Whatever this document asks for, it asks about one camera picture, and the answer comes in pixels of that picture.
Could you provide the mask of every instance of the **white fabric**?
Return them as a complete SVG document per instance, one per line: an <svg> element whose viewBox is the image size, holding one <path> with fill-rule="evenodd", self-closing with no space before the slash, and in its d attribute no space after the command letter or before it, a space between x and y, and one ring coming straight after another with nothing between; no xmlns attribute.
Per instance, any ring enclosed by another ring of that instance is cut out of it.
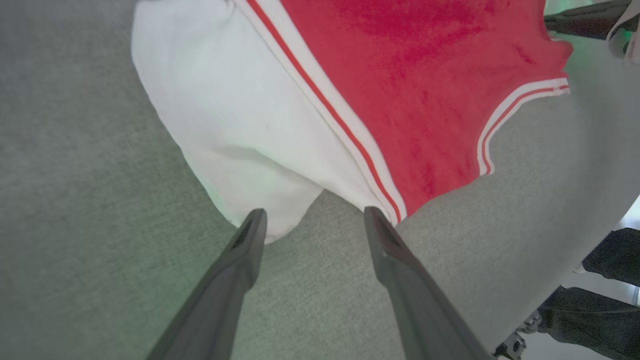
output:
<svg viewBox="0 0 640 360"><path fill-rule="evenodd" d="M628 41L627 51L624 52L624 46L627 44L626 31L616 31L623 22L635 17L640 13L640 0L632 0L625 13L611 28L607 35L607 43L611 53L617 58L625 59L626 65L640 64L640 46L637 45L637 34L640 31L640 22L638 28L633 32L631 39Z"/></svg>
<svg viewBox="0 0 640 360"><path fill-rule="evenodd" d="M145 90L220 212L269 217L267 242L326 188L382 208L354 159L258 33L224 0L137 5L132 57Z"/></svg>

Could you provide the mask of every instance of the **gray surface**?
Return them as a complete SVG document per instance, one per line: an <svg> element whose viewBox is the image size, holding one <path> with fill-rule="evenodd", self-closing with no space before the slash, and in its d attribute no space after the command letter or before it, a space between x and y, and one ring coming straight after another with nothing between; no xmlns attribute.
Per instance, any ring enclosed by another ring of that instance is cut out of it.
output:
<svg viewBox="0 0 640 360"><path fill-rule="evenodd" d="M140 359L234 229L182 160L129 56L133 1L20 1L0 12L3 359ZM494 345L640 193L640 68L581 40L573 95L526 104L497 173L399 232ZM324 193L264 251L234 359L398 359L361 214Z"/></svg>

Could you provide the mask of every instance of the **red fabric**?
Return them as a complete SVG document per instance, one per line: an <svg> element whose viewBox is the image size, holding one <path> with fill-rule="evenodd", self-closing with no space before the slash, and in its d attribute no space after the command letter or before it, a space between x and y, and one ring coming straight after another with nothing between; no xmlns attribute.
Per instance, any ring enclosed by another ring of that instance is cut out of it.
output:
<svg viewBox="0 0 640 360"><path fill-rule="evenodd" d="M258 3L255 0L249 0L248 4L249 6L251 6L253 11L255 11L255 14L258 16L260 21L262 21L262 23L267 28L271 36L273 36L274 40L278 43L278 46L280 46L285 56L289 59L289 61L291 61L291 64L296 69L298 74L300 74L300 76L302 77L302 80L304 80L304 82L306 82L306 84L311 88L311 91L314 92L314 94L318 97L320 102L324 105L324 107L326 107L327 111L329 111L331 116L342 128L342 130L347 135L347 137L353 142L353 144L358 149L360 154L362 154L362 157L367 163L367 167L369 168L369 171L371 172L371 175L373 176L373 179L376 182L376 185L380 189L380 192L393 207L397 222L402 221L402 218L400 216L400 210L397 204L393 201L393 199L389 195L387 189L385 189L385 187L382 185L382 181L380 180L378 172L375 169L376 167L373 163L373 160L371 159L371 155L369 155L369 153L365 150L364 146L362 146L362 143L360 143L358 138L353 134L353 132L350 130L350 128L347 126L344 120L340 117L340 115L338 115L338 113L335 111L335 109L333 108L329 100L327 100L327 98L322 94L322 91L320 91L320 89L318 89L316 84L311 80L311 78L303 68L302 64L300 64L298 59L296 59L295 55L293 55L287 43L280 36L278 30L275 28L275 26L273 25L269 17L262 11L262 8L258 5Z"/></svg>
<svg viewBox="0 0 640 360"><path fill-rule="evenodd" d="M494 109L532 81L562 77L545 0L281 0L382 151L409 215L479 175Z"/></svg>

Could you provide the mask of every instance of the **cloth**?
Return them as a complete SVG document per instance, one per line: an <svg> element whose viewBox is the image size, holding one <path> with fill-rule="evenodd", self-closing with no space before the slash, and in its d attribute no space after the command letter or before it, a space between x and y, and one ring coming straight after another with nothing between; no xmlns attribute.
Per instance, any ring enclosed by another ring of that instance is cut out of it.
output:
<svg viewBox="0 0 640 360"><path fill-rule="evenodd" d="M540 332L613 360L640 359L640 307L580 288L558 288L538 309Z"/></svg>
<svg viewBox="0 0 640 360"><path fill-rule="evenodd" d="M233 2L141 2L131 52L160 119L232 224L264 208L272 242L298 224L323 188L360 209L381 207Z"/></svg>
<svg viewBox="0 0 640 360"><path fill-rule="evenodd" d="M397 224L492 173L490 140L523 102L569 91L571 46L547 36L543 1L237 3L246 18L222 0L140 3L132 54L218 209L239 225L265 208L268 242L323 188Z"/></svg>
<svg viewBox="0 0 640 360"><path fill-rule="evenodd" d="M612 231L584 261L588 272L640 286L640 231Z"/></svg>
<svg viewBox="0 0 640 360"><path fill-rule="evenodd" d="M623 58L625 65L640 65L640 0L632 0L625 13L615 23L607 35L609 50L617 58ZM629 34L621 28L627 21L635 21L637 28Z"/></svg>

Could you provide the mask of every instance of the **red and white cloth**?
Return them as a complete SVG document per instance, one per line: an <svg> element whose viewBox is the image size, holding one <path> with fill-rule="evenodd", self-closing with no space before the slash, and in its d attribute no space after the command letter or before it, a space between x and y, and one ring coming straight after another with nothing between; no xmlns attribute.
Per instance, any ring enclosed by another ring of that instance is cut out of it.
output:
<svg viewBox="0 0 640 360"><path fill-rule="evenodd" d="M140 3L142 83L220 211L290 231L323 188L393 224L491 174L524 102L569 92L544 0Z"/></svg>

